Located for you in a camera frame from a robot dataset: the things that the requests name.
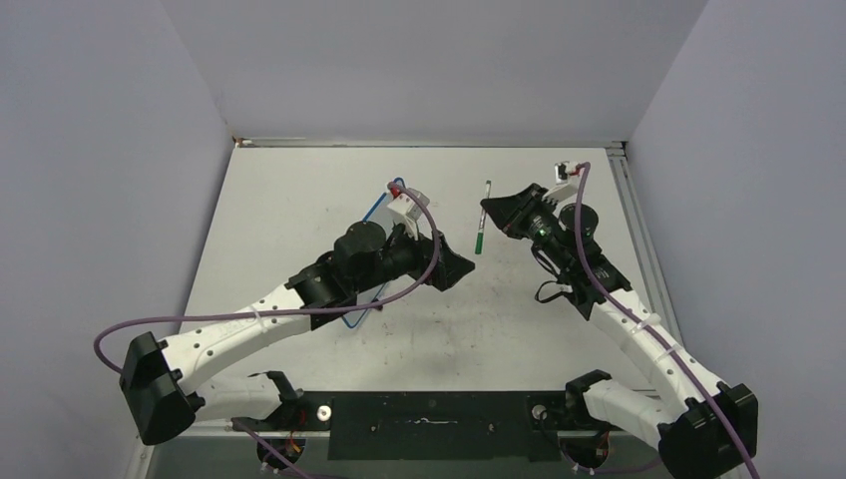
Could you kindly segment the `blue framed whiteboard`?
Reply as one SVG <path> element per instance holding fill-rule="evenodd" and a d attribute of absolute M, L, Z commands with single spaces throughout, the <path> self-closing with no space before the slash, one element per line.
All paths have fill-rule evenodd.
<path fill-rule="evenodd" d="M 391 191 L 384 190 L 362 218 L 365 223 L 374 224 L 382 228 L 385 236 L 382 243 L 385 243 L 394 228 L 394 221 L 388 211 L 388 205 L 393 199 L 394 195 Z M 376 282 L 374 279 L 369 278 L 369 275 L 378 269 L 376 260 L 377 254 L 373 253 L 367 259 L 357 259 L 354 263 L 354 265 L 365 267 L 365 272 L 358 273 L 355 278 L 362 280 L 367 285 L 367 288 L 359 288 L 356 296 L 357 304 L 378 301 L 385 290 L 388 279 L 382 279 L 380 282 Z M 354 330 L 364 322 L 364 319 L 370 312 L 370 309 L 347 312 L 342 316 L 342 321 L 348 329 Z"/>

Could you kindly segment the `green capped marker pen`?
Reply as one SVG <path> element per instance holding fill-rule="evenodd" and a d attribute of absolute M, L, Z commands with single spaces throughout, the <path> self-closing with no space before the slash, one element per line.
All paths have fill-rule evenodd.
<path fill-rule="evenodd" d="M 485 192 L 483 196 L 483 200 L 487 200 L 490 197 L 492 190 L 492 181 L 487 180 L 485 183 Z M 474 246 L 474 254 L 481 255 L 483 252 L 484 247 L 484 237 L 485 237 L 485 227 L 486 227 L 486 220 L 487 220 L 487 213 L 484 208 L 480 209 L 480 217 L 478 221 L 477 227 L 477 234 Z"/>

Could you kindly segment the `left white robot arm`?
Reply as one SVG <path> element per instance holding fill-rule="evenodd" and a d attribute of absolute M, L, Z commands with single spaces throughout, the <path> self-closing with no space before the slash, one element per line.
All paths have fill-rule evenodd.
<path fill-rule="evenodd" d="M 239 311 L 192 331 L 157 339 L 150 332 L 128 346 L 119 385 L 140 438 L 167 442 L 196 422 L 230 417 L 289 427 L 297 392 L 281 371 L 218 378 L 236 362 L 288 337 L 310 332 L 352 311 L 359 294 L 402 276 L 440 291 L 472 272 L 441 233 L 429 239 L 357 222 L 330 251 L 287 283 Z"/>

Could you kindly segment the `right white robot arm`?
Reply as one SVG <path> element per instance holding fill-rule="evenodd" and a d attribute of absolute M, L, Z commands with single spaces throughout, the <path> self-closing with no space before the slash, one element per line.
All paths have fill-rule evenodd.
<path fill-rule="evenodd" d="M 567 383 L 568 420 L 627 432 L 656 450 L 674 478 L 718 478 L 752 459 L 756 396 L 709 371 L 648 310 L 596 242 L 594 209 L 578 202 L 559 208 L 550 194 L 531 184 L 480 206 L 507 237 L 530 241 L 539 264 L 564 286 L 562 297 L 620 349 L 657 395 L 635 392 L 595 370 Z"/>

